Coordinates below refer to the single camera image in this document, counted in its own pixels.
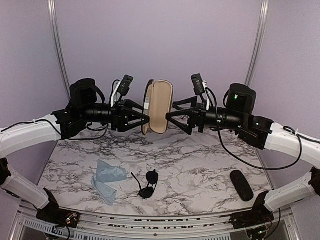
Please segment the black aviator sunglasses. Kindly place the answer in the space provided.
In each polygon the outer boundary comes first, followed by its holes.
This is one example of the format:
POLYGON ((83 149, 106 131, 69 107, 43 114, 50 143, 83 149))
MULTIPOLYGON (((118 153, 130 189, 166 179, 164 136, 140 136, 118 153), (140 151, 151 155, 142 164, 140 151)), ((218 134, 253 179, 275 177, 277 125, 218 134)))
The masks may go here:
POLYGON ((137 179, 137 177, 134 175, 133 172, 131 172, 131 176, 137 181, 139 186, 139 192, 137 195, 143 198, 144 200, 151 198, 158 184, 158 180, 159 180, 158 172, 155 169, 147 172, 145 176, 147 180, 147 185, 144 188, 142 188, 140 181, 137 179))

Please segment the brown striped glasses case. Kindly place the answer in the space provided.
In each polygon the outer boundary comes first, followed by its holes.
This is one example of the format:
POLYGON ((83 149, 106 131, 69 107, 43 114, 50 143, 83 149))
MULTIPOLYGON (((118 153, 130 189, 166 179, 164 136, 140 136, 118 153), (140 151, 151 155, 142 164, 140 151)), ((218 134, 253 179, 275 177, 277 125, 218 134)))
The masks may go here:
POLYGON ((164 134, 168 128, 166 114, 171 112, 173 104, 173 85, 163 79, 150 79, 143 98, 143 114, 149 117, 149 122, 141 127, 143 135, 148 130, 156 134, 164 134))

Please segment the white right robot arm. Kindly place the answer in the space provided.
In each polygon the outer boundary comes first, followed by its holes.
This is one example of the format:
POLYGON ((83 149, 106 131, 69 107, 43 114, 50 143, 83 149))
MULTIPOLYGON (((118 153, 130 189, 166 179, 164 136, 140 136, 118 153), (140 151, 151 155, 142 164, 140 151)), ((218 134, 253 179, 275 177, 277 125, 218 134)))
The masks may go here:
POLYGON ((256 96, 256 92, 248 86, 233 83, 225 94, 224 107, 218 107, 215 95, 211 94, 208 96, 209 107, 198 105, 194 97, 191 108, 166 114, 169 122, 188 135, 195 127, 200 133, 204 127, 212 127, 216 131, 231 130, 254 148, 286 154, 312 165, 311 170, 301 178, 259 194, 247 214, 252 224, 260 223, 267 213, 320 194, 320 141, 271 119, 254 116, 256 96))

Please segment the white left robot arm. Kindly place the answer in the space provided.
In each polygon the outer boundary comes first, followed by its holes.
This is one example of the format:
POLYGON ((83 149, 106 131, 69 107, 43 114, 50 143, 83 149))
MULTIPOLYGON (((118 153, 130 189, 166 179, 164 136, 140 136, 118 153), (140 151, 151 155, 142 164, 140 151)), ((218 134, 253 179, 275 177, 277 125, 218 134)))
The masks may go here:
POLYGON ((53 147, 59 140, 77 140, 90 123, 127 132, 149 122, 143 107, 124 99, 133 77, 125 75, 106 99, 92 78, 84 78, 69 88, 70 100, 62 109, 39 119, 15 123, 0 130, 0 187, 32 204, 37 213, 53 223, 63 219, 63 210, 53 194, 39 187, 31 174, 39 173, 49 155, 42 147, 53 147))

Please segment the black woven glasses case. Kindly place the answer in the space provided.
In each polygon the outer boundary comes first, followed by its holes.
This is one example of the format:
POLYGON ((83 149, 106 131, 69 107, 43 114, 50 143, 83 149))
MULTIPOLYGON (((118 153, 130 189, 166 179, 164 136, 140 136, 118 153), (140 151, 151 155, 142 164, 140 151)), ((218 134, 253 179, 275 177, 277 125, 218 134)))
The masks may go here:
POLYGON ((242 201, 249 202, 254 198, 254 192, 246 177, 240 170, 233 170, 230 173, 230 179, 242 201))

